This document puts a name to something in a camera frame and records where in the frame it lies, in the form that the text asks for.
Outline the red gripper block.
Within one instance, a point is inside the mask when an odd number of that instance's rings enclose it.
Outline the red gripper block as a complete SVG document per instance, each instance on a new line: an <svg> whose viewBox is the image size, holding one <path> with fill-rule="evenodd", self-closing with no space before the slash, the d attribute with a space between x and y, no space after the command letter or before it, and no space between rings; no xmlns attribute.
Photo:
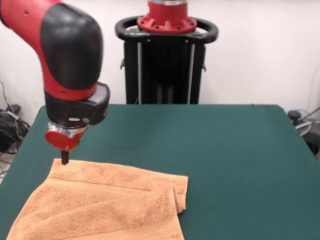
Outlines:
<svg viewBox="0 0 320 240"><path fill-rule="evenodd" d="M67 165L70 161L69 151L76 148L81 141L81 137L87 130L87 127L63 128L58 126L49 126L45 133L46 141L61 150L61 164Z"/></svg>

